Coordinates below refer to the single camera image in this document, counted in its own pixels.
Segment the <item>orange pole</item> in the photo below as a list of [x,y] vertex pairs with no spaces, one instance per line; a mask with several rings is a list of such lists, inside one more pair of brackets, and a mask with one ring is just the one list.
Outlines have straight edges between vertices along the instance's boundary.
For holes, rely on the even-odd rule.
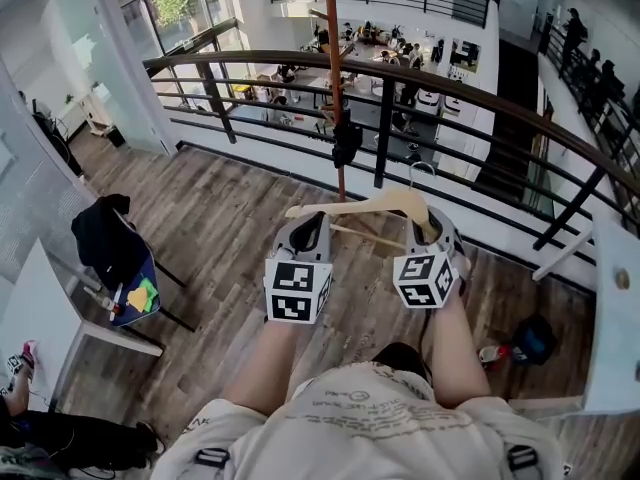
[[[340,45],[338,42],[338,11],[336,0],[326,0],[329,26],[329,60],[331,61],[331,88],[333,92],[334,122],[342,122],[342,94],[340,92]],[[344,167],[338,169],[338,193],[340,201],[346,199],[344,186]]]

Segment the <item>desk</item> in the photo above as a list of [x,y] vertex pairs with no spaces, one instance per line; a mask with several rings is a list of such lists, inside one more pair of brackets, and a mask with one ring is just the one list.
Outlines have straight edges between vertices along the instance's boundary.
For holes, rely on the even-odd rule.
[[[593,346],[584,394],[551,399],[545,409],[567,402],[583,414],[619,414],[640,409],[640,241],[608,217],[593,215],[583,231],[547,264],[533,273],[544,277],[593,236],[596,256],[597,302]],[[616,272],[628,273],[628,289],[616,283]],[[514,400],[513,406],[539,408],[542,400]]]
[[36,369],[29,409],[55,407],[71,363],[85,336],[160,356],[160,347],[123,336],[88,322],[67,297],[40,240],[36,240],[20,271],[0,323],[0,348],[5,358],[20,353],[25,341],[36,341]]

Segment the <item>sneaker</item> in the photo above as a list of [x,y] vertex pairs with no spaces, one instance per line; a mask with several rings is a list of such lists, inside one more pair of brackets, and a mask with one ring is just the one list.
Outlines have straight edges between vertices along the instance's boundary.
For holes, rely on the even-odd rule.
[[138,422],[138,425],[141,425],[144,428],[146,428],[149,432],[151,432],[153,434],[153,437],[156,439],[156,449],[155,449],[154,453],[163,454],[164,451],[165,451],[164,443],[162,442],[160,437],[158,437],[158,434],[153,429],[151,424],[147,423],[146,421],[140,421],[140,422]]

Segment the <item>tree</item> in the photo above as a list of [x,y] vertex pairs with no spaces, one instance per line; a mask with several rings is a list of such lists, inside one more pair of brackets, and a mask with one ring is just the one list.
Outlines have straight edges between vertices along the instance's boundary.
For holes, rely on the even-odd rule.
[[195,19],[198,0],[153,0],[158,11],[158,23],[163,26],[180,23],[188,19],[193,29],[193,35],[198,31],[198,22]]

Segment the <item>wooden floor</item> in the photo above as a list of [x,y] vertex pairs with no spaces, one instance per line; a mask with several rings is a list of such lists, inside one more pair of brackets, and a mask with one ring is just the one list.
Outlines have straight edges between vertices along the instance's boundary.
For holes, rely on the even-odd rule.
[[[118,422],[146,419],[171,442],[220,394],[260,332],[264,259],[285,222],[285,210],[335,196],[189,148],[168,159],[126,146],[116,150],[83,133],[72,149],[97,192],[132,198],[130,219],[156,258],[188,285],[181,291],[160,274],[163,304],[197,332],[160,314],[136,324],[166,347],[157,359],[89,339],[65,387],[63,410]],[[402,219],[389,214],[364,220],[381,236],[403,241]],[[594,301],[549,278],[533,283],[530,271],[485,251],[471,246],[467,251],[473,263],[467,311],[478,346],[508,338],[522,318],[536,311],[549,319],[559,340],[542,367],[509,366],[491,373],[495,394],[581,394]],[[371,358],[392,341],[417,344],[424,316],[401,306],[391,280],[394,254],[388,246],[333,234],[331,296],[319,323],[300,342],[292,386],[328,368]],[[103,310],[82,293],[75,298],[87,318],[108,325]],[[543,423],[561,438],[575,478],[618,478],[640,448],[635,415]]]

